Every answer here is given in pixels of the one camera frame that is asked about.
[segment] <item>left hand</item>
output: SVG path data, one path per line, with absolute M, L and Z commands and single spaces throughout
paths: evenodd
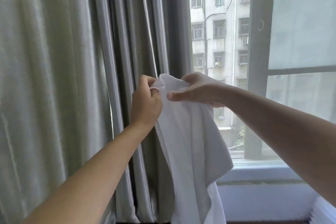
M 149 87 L 156 81 L 155 78 L 142 75 L 139 86 L 132 95 L 131 125 L 139 126 L 149 131 L 154 127 L 162 111 L 160 92 Z

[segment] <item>air conditioner unit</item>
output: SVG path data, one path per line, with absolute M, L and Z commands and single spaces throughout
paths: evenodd
M 248 36 L 243 37 L 243 45 L 249 45 L 249 37 Z

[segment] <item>white towel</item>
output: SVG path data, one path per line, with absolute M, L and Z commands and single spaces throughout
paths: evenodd
M 210 106 L 167 100 L 169 91 L 188 86 L 168 74 L 161 74 L 152 86 L 160 91 L 163 102 L 155 128 L 173 178 L 175 209 L 171 223 L 224 224 L 215 181 L 233 167 L 232 159 Z

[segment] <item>frosted glass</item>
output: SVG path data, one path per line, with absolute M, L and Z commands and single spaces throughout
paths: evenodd
M 336 65 L 336 0 L 274 0 L 269 69 Z

